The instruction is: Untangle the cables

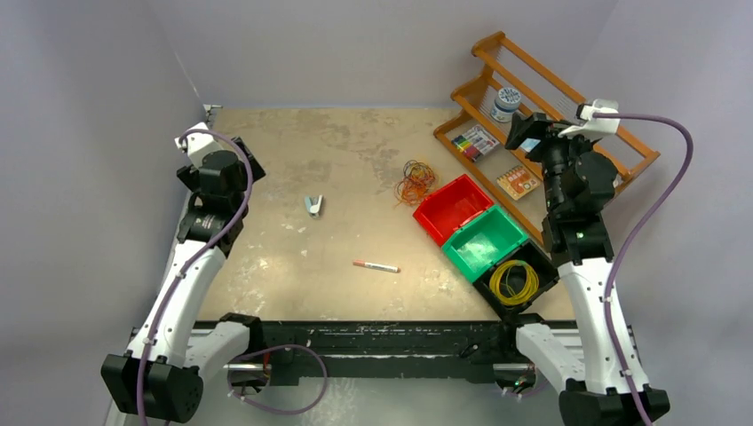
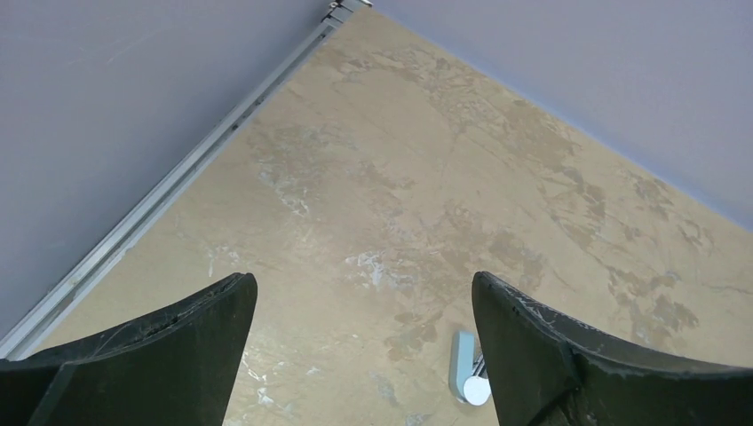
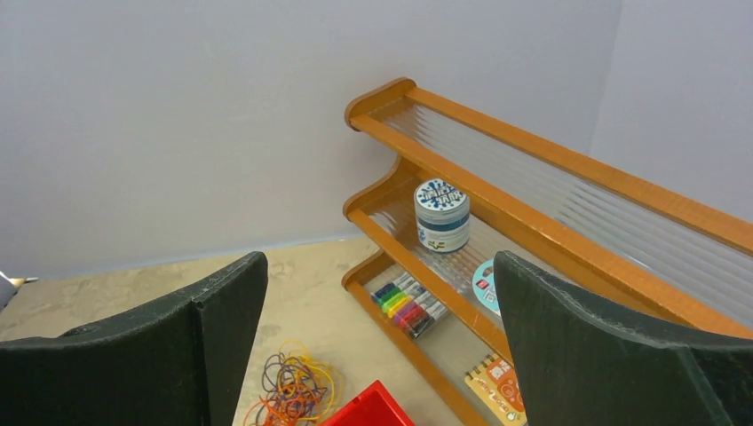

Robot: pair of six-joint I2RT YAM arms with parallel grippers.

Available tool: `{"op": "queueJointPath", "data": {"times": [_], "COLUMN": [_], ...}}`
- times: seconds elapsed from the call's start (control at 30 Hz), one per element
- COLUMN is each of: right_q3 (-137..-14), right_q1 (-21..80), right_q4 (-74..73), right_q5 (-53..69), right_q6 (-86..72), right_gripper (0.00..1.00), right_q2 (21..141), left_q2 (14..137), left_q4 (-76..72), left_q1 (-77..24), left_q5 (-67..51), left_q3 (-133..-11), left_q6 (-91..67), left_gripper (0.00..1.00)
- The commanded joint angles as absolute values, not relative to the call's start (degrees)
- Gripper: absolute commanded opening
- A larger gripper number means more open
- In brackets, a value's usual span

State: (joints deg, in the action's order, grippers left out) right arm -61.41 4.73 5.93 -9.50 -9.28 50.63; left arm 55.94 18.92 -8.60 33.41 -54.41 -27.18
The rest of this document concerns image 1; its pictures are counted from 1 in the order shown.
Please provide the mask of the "red plastic bin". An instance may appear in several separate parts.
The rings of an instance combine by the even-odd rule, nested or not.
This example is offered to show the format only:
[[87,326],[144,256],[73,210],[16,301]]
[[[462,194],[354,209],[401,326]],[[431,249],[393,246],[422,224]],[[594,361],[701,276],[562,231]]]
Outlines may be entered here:
[[458,229],[493,205],[475,181],[463,174],[428,195],[414,211],[413,218],[441,247]]

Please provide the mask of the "green plastic bin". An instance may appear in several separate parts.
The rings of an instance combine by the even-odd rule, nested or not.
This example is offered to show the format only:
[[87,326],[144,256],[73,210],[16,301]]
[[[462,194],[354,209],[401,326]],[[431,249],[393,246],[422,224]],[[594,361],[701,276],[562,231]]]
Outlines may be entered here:
[[441,247],[469,282],[528,240],[528,234],[499,206],[492,206],[462,226]]

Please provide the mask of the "black plastic bin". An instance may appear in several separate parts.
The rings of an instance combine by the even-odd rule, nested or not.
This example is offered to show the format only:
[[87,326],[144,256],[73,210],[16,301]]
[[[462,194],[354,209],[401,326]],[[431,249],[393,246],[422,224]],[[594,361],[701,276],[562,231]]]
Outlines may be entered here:
[[549,257],[524,242],[484,272],[472,285],[501,320],[512,320],[559,280]]

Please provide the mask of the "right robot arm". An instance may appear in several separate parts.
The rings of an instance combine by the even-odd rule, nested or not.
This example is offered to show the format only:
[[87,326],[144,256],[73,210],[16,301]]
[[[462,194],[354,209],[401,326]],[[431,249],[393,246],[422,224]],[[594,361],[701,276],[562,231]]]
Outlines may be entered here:
[[543,323],[501,333],[498,348],[508,360],[535,364],[557,391],[566,425],[651,425],[670,409],[666,391],[653,388],[641,366],[614,287],[617,262],[601,211],[614,198],[618,171],[594,146],[615,131],[516,114],[504,143],[542,168],[543,244],[567,289],[583,355]]

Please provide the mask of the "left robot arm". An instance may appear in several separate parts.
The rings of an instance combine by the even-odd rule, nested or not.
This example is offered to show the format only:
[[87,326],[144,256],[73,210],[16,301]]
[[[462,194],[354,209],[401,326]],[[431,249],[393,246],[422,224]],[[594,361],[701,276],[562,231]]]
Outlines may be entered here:
[[252,363],[264,354],[261,321],[250,315],[229,312],[207,335],[190,339],[208,289],[242,232],[250,189],[266,174],[241,138],[230,138],[224,149],[220,137],[195,128],[178,139],[191,163],[177,176],[191,196],[172,265],[124,353],[107,355],[100,368],[117,409],[143,425],[190,421],[204,384],[226,362]]

